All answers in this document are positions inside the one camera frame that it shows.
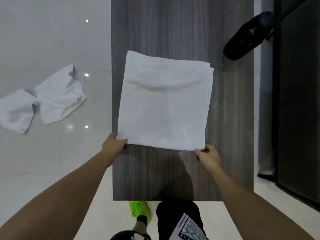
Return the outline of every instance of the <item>green shoe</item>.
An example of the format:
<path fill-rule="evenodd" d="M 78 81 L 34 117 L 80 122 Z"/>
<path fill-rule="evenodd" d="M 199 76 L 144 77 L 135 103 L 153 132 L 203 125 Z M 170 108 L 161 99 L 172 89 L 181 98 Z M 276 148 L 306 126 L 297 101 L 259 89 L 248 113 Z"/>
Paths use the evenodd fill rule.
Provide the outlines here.
<path fill-rule="evenodd" d="M 132 216 L 137 219 L 139 215 L 146 216 L 148 218 L 148 225 L 151 221 L 151 211 L 145 201 L 129 201 L 129 205 L 132 211 Z"/>

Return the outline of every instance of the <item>white floor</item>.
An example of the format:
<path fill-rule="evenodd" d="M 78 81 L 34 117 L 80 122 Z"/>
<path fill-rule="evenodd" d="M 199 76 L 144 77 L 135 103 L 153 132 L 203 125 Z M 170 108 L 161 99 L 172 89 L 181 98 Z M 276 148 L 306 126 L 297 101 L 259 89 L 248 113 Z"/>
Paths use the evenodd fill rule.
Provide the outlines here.
<path fill-rule="evenodd" d="M 2 0 L 0 98 L 19 88 L 34 88 L 74 64 L 87 101 L 68 118 L 51 125 L 45 125 L 37 113 L 27 135 L 0 126 L 0 225 L 98 152 L 111 132 L 110 18 L 110 0 Z M 262 179 L 255 179 L 254 187 L 320 239 L 320 213 Z M 148 231 L 154 240 L 158 239 L 157 204 L 149 202 L 153 220 Z M 197 204 L 210 239 L 241 239 L 223 202 Z M 109 239 L 131 229 L 134 222 L 128 202 L 112 201 L 109 168 L 76 239 Z"/>

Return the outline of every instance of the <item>folded white towel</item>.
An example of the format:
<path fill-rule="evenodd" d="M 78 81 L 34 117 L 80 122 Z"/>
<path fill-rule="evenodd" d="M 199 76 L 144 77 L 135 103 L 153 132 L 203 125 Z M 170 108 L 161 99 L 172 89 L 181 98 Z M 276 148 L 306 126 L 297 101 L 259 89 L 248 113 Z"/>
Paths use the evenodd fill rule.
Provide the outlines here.
<path fill-rule="evenodd" d="M 85 100 L 80 82 L 74 80 L 73 65 L 68 65 L 34 89 L 34 95 L 25 90 L 0 99 L 0 123 L 18 133 L 25 133 L 34 116 L 32 104 L 40 105 L 44 123 L 67 117 Z"/>
<path fill-rule="evenodd" d="M 128 51 L 118 138 L 158 148 L 204 148 L 213 68 Z"/>
<path fill-rule="evenodd" d="M 34 89 L 44 123 L 64 119 L 86 100 L 80 82 L 73 79 L 73 69 L 66 66 Z"/>
<path fill-rule="evenodd" d="M 25 133 L 34 116 L 32 104 L 37 98 L 23 89 L 0 99 L 0 122 L 3 127 Z"/>

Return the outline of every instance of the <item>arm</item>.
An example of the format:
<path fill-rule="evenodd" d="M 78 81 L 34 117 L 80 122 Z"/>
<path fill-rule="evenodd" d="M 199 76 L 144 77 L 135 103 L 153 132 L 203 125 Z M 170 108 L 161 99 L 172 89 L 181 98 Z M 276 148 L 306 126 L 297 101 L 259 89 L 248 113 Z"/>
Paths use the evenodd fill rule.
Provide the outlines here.
<path fill-rule="evenodd" d="M 36 196 L 0 228 L 0 239 L 73 239 L 96 194 L 106 169 L 125 140 L 111 133 L 102 150 Z"/>
<path fill-rule="evenodd" d="M 217 150 L 195 149 L 200 161 L 217 183 L 223 202 L 244 240 L 313 240 L 293 220 L 254 192 L 248 191 L 221 168 Z"/>

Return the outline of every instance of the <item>wooden table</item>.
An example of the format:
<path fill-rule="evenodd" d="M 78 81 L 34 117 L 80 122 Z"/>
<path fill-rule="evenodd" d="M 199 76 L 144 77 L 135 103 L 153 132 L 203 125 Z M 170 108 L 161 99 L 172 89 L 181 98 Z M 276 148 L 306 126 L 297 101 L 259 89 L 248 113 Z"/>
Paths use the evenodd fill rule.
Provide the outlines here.
<path fill-rule="evenodd" d="M 214 81 L 206 142 L 222 167 L 254 186 L 254 59 L 223 56 L 223 47 L 254 15 L 254 0 L 111 0 L 112 122 L 117 131 L 128 50 L 210 62 Z M 128 145 L 113 164 L 113 200 L 221 200 L 194 152 Z"/>

